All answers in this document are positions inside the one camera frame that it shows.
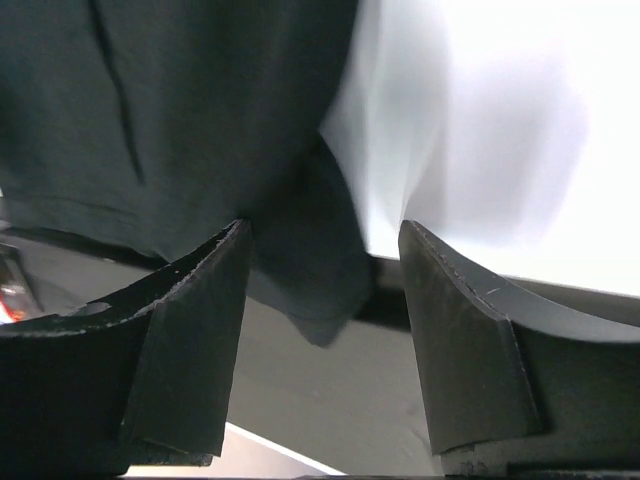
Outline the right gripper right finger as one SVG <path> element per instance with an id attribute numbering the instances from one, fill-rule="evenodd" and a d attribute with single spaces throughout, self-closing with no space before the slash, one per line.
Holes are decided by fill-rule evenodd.
<path id="1" fill-rule="evenodd" d="M 448 475 L 635 475 L 639 326 L 548 300 L 415 221 L 399 251 L 430 447 Z"/>

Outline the black t shirt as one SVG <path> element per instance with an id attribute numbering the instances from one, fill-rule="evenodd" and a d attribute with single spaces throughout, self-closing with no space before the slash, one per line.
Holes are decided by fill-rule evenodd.
<path id="1" fill-rule="evenodd" d="M 12 225 L 174 261 L 230 222 L 249 295 L 326 347 L 374 271 L 320 128 L 354 1 L 5 1 L 1 189 Z"/>

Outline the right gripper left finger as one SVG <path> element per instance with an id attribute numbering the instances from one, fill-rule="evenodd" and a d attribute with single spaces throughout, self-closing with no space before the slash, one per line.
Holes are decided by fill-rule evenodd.
<path id="1" fill-rule="evenodd" d="M 1 471 L 120 475 L 222 451 L 251 263 L 237 220 L 180 259 L 1 235 Z"/>

